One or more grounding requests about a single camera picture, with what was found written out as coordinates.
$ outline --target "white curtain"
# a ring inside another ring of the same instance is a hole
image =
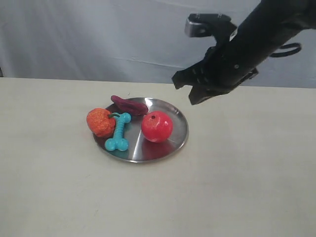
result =
[[[239,25],[259,0],[2,0],[0,67],[6,77],[171,82],[212,38],[184,34],[190,13],[224,13]],[[316,87],[316,33],[303,51],[268,59],[247,85]]]

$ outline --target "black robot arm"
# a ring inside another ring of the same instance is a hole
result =
[[[261,0],[237,28],[222,14],[191,14],[185,32],[189,37],[214,36],[202,61],[178,71],[176,89],[193,86],[192,105],[231,92],[258,74],[256,66],[268,57],[285,57],[301,50],[299,43],[284,45],[302,30],[316,29],[316,0]],[[275,53],[278,49],[292,50]]]

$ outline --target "toy bone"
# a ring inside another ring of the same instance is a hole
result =
[[[119,115],[119,117],[115,117],[115,120],[117,122],[113,138],[109,138],[105,142],[105,149],[112,152],[116,149],[118,149],[121,152],[124,152],[128,149],[129,143],[128,141],[123,138],[124,134],[124,126],[125,123],[129,123],[132,119],[131,115],[129,113],[123,113],[118,114],[114,113],[116,115]]]

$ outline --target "orange textured ball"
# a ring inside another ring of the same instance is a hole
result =
[[[109,118],[110,111],[102,108],[96,108],[87,115],[87,123],[90,130],[97,136],[111,137],[115,129],[115,118]]]

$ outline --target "red apple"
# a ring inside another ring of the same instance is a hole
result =
[[[142,132],[145,138],[151,142],[164,142],[170,137],[172,129],[171,118],[161,111],[147,114],[142,121]]]

